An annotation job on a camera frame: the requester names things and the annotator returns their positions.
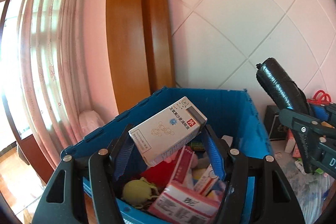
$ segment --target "tiled wall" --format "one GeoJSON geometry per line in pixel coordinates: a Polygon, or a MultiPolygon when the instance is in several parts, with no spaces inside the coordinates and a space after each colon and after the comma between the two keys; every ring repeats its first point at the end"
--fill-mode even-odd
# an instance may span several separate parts
{"type": "Polygon", "coordinates": [[[179,86],[247,88],[263,117],[255,65],[274,57],[308,97],[336,101],[335,0],[168,1],[179,86]]]}

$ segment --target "pink wall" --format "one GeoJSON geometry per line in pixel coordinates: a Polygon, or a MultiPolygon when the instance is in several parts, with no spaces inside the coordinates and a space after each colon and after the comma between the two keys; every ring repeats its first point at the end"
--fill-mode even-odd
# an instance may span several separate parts
{"type": "Polygon", "coordinates": [[[106,40],[105,0],[84,0],[84,51],[93,109],[105,122],[118,115],[106,40]]]}

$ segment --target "blue circular logo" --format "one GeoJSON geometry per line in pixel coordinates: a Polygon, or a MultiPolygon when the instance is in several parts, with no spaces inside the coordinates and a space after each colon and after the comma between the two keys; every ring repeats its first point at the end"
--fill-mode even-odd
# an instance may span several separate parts
{"type": "Polygon", "coordinates": [[[174,125],[177,124],[177,120],[176,119],[170,119],[169,123],[174,126],[174,125]]]}

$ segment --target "wooden door frame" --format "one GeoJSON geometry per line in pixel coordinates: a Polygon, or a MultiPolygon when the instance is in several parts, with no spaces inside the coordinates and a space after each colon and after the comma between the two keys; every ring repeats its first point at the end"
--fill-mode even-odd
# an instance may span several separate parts
{"type": "Polygon", "coordinates": [[[167,0],[106,0],[106,36],[119,113],[175,86],[167,0]]]}
{"type": "MultiPolygon", "coordinates": [[[[1,52],[2,32],[3,32],[3,27],[5,23],[5,17],[6,17],[6,12],[8,9],[9,2],[10,0],[5,0],[4,9],[0,17],[0,52],[1,52]]],[[[49,162],[43,155],[33,135],[29,135],[26,138],[21,139],[21,136],[15,126],[13,117],[9,110],[7,97],[4,93],[3,87],[1,87],[1,98],[2,98],[2,102],[3,102],[3,106],[5,109],[5,113],[6,113],[9,126],[11,127],[11,130],[14,134],[17,144],[20,146],[22,153],[24,154],[28,162],[31,164],[31,166],[34,168],[36,173],[40,176],[40,178],[45,183],[47,183],[54,171],[53,168],[51,167],[51,165],[49,164],[49,162]]]]}

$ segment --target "black box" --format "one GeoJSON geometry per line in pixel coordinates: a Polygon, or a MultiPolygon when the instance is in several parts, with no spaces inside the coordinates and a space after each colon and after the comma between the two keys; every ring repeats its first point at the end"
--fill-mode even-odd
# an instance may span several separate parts
{"type": "Polygon", "coordinates": [[[280,110],[275,105],[270,105],[266,108],[264,125],[271,141],[280,141],[286,139],[287,127],[280,123],[279,111],[280,110]]]}

